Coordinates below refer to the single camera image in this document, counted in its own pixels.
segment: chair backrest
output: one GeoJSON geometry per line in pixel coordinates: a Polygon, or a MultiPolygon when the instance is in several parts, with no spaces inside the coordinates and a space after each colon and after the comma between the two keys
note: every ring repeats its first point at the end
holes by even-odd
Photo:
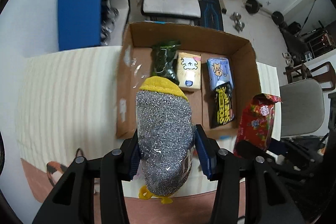
{"type": "Polygon", "coordinates": [[[324,120],[323,93],[314,79],[280,87],[281,137],[315,132],[324,120]]]}
{"type": "Polygon", "coordinates": [[[321,64],[320,66],[317,66],[316,68],[313,68],[312,70],[310,70],[310,72],[317,71],[324,66],[327,66],[329,70],[320,75],[313,76],[313,79],[315,79],[320,84],[331,82],[331,88],[322,88],[322,91],[334,90],[336,88],[336,73],[333,65],[329,61],[321,64]]]}

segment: blue mat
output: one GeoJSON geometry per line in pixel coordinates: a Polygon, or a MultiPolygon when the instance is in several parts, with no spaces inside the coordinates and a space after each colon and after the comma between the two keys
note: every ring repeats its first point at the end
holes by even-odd
{"type": "Polygon", "coordinates": [[[221,5],[219,0],[200,0],[201,18],[194,21],[195,25],[224,31],[221,5]]]}
{"type": "Polygon", "coordinates": [[[100,45],[101,0],[58,0],[58,49],[100,45]]]}

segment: chair cushion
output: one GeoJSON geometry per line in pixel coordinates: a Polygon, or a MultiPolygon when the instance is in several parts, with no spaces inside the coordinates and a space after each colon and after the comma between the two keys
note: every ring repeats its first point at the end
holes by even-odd
{"type": "Polygon", "coordinates": [[[142,11],[145,15],[169,16],[179,18],[200,18],[198,0],[143,0],[142,11]]]}

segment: wooden chair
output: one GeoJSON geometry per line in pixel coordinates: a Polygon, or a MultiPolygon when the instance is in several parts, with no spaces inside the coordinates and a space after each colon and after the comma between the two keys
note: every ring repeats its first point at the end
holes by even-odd
{"type": "Polygon", "coordinates": [[[331,88],[322,88],[322,91],[334,90],[336,88],[336,73],[333,65],[329,61],[321,64],[320,66],[317,66],[316,68],[313,68],[312,70],[310,70],[310,72],[317,71],[320,68],[323,68],[324,66],[329,67],[329,70],[327,72],[316,76],[310,76],[310,78],[315,79],[320,84],[331,82],[331,88]]]}
{"type": "Polygon", "coordinates": [[[283,74],[287,76],[287,81],[288,81],[289,84],[293,83],[293,78],[302,77],[302,80],[307,79],[307,78],[311,78],[311,74],[310,74],[309,69],[303,63],[299,66],[294,67],[294,68],[286,67],[285,70],[286,71],[283,74]]]}

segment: cardboard box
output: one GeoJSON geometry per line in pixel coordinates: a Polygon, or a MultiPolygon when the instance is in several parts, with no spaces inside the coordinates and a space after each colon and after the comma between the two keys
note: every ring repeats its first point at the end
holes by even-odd
{"type": "Polygon", "coordinates": [[[261,93],[251,43],[247,39],[209,28],[140,22],[131,23],[124,32],[118,68],[117,137],[131,138],[137,128],[135,96],[152,72],[151,46],[171,39],[180,40],[179,51],[201,56],[201,90],[185,92],[192,109],[193,123],[200,123],[210,138],[236,135],[243,109],[255,95],[261,93]],[[206,64],[211,57],[225,57],[230,62],[234,82],[232,105],[236,115],[232,122],[213,129],[210,129],[210,121],[214,110],[214,94],[210,91],[206,64]]]}

